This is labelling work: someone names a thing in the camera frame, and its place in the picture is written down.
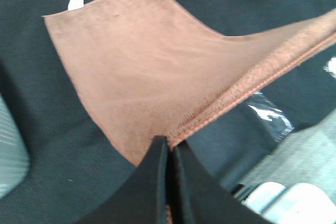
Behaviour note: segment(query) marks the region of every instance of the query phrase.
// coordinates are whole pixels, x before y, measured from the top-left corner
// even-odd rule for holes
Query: textured fabric
[[[336,0],[177,1],[207,26],[231,36],[317,17],[336,7]],[[0,0],[0,92],[33,158],[25,181],[0,200],[0,223],[74,223],[113,194],[133,171],[80,104],[41,18],[64,10],[68,2]],[[296,129],[316,124],[335,108],[334,79],[322,70],[335,52],[335,46],[320,52],[263,89],[286,110]],[[224,137],[206,147],[193,141],[193,150],[212,157],[206,165],[214,176],[226,174],[229,161],[246,169],[251,165],[253,157],[246,161],[243,151],[236,152],[242,129],[250,133],[246,132],[250,138],[244,148],[264,141],[258,137],[260,128],[253,125],[224,127],[234,118],[244,118],[236,108],[220,122],[212,122],[223,125],[222,133],[204,134],[206,139],[222,134],[230,141]],[[222,158],[227,152],[230,160]]]
[[[236,37],[173,0],[96,0],[45,22],[88,113],[135,164],[152,136],[175,146],[336,40],[336,9]]]

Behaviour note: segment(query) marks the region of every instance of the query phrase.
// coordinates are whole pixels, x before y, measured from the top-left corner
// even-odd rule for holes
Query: folded black material
[[[40,17],[66,9],[68,1],[0,0],[0,92],[32,158],[28,177],[0,200],[0,223],[74,223],[101,205],[134,170],[80,104]],[[262,31],[336,7],[336,0],[177,1],[226,35]],[[314,125],[335,107],[334,80],[321,69],[334,54],[335,47],[331,47],[263,89],[297,129]],[[192,143],[200,160],[200,153],[215,157],[213,163],[204,161],[204,165],[224,186],[235,180],[228,176],[229,169],[244,167],[269,152],[259,147],[255,157],[251,152],[245,159],[241,144],[254,148],[265,143],[254,138],[247,146],[240,134],[247,130],[237,127],[231,135],[232,130],[226,127],[220,132],[221,138],[230,139],[222,138],[222,143],[227,143],[220,148],[223,152],[214,152],[216,141],[209,141],[206,148],[203,141]],[[228,152],[230,159],[224,158]]]

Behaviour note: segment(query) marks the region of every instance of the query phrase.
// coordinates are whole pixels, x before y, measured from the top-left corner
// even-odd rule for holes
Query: brown towel
[[[154,135],[175,146],[336,40],[336,10],[228,37],[174,0],[95,0],[45,23],[81,102],[134,164]]]

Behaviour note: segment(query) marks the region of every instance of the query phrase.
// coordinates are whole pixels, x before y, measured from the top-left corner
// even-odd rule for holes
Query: white tag
[[[68,10],[76,10],[84,7],[84,0],[70,0]]]

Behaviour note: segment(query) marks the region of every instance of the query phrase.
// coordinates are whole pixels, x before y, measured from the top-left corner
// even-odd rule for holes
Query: gray fabric
[[[23,180],[28,169],[26,147],[0,95],[0,198]]]
[[[320,124],[293,133],[250,173],[242,184],[267,181],[291,186],[305,182],[320,187],[336,203],[336,111]]]

